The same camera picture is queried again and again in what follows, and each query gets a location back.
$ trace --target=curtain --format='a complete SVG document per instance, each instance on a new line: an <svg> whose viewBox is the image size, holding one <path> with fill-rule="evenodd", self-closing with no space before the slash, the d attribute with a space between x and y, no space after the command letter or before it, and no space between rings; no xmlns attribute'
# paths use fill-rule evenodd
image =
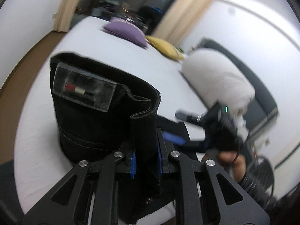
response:
<svg viewBox="0 0 300 225"><path fill-rule="evenodd" d="M213 0L175 0L152 36L178 46Z"/></svg>
<svg viewBox="0 0 300 225"><path fill-rule="evenodd" d="M68 32L79 0L62 0L56 16L54 31Z"/></svg>

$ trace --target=gray upholstered headboard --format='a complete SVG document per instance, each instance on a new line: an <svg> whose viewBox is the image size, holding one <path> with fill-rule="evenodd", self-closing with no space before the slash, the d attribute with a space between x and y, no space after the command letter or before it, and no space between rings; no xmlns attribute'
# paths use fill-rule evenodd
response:
<svg viewBox="0 0 300 225"><path fill-rule="evenodd" d="M278 107L273 96L260 78L223 46L214 40L204 38L196 49L201 47L211 48L223 53L237 66L253 85L255 89L255 99L248 105L248 111L243 116L246 120L246 127L249 129L248 141L253 141L260 135L261 131L266 126L277 119Z"/></svg>

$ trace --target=pillow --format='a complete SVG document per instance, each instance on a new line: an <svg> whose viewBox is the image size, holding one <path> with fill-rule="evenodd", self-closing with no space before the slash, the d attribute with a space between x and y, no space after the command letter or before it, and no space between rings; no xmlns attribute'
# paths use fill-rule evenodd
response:
<svg viewBox="0 0 300 225"><path fill-rule="evenodd" d="M138 27L131 23L116 20L105 25L104 29L139 46L144 48L148 47L145 34Z"/></svg>
<svg viewBox="0 0 300 225"><path fill-rule="evenodd" d="M184 60L182 53L169 42L153 36L146 36L149 43L154 46L161 54L174 60Z"/></svg>
<svg viewBox="0 0 300 225"><path fill-rule="evenodd" d="M185 59L181 71L209 108L219 101L228 106L232 117L244 114L255 97L246 77L216 50L196 50Z"/></svg>

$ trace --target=mattress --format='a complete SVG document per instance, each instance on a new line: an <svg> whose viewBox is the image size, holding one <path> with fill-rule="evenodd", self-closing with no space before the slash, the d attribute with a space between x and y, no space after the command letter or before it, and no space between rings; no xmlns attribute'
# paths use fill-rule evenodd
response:
<svg viewBox="0 0 300 225"><path fill-rule="evenodd" d="M51 55L73 52L124 70L152 84L161 93L158 114L175 121L178 109L202 114L205 105L180 74L181 65L155 48L143 49L102 30L107 21L87 17L57 45ZM27 96L20 117L14 153L18 198L23 211L44 196L72 165L59 147L58 129L50 92L50 57L41 68ZM187 125L191 139L203 139L204 131ZM138 221L162 224L175 215L170 203Z"/></svg>

